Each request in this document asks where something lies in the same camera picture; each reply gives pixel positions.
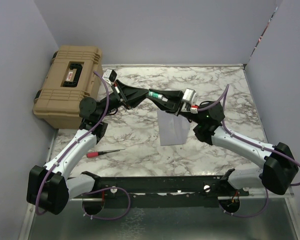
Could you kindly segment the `green white glue stick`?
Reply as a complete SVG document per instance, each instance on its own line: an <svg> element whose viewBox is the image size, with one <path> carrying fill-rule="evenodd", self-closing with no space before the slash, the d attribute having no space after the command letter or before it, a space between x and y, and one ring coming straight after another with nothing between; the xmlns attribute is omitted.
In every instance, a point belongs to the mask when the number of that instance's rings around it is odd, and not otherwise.
<svg viewBox="0 0 300 240"><path fill-rule="evenodd" d="M159 100L164 101L164 102L168 101L168 99L163 94L160 94L160 93L157 93L157 92L149 91L148 96L152 97L152 98L155 98L155 99L159 99Z"/></svg>

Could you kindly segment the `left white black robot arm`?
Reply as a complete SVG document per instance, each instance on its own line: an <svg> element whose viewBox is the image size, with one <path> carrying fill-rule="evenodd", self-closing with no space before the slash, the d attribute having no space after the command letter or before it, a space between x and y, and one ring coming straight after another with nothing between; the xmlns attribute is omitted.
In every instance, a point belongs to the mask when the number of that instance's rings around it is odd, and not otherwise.
<svg viewBox="0 0 300 240"><path fill-rule="evenodd" d="M82 194L93 198L100 193L101 186L95 176L84 172L72 178L71 172L105 135L108 125L103 119L121 106L135 108L146 99L149 92L145 88L127 86L118 80L112 90L101 101L92 97L82 99L79 104L82 122L73 139L54 159L30 170L26 200L35 206L37 215L46 212L58 215L69 200Z"/></svg>

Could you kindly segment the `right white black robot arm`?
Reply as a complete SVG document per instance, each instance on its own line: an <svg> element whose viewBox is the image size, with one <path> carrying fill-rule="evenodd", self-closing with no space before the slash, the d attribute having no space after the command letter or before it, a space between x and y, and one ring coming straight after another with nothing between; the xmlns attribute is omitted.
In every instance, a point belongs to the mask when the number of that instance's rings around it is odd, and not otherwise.
<svg viewBox="0 0 300 240"><path fill-rule="evenodd" d="M150 89L146 97L160 110L196 123L193 131L200 142L230 150L257 166L230 170L219 184L224 195L230 196L237 189L262 187L274 194L284 195L291 186L299 169L288 145L253 140L228 129L220 103L225 99L225 94L217 101L203 101L201 104L197 104L197 92L189 88L184 92Z"/></svg>

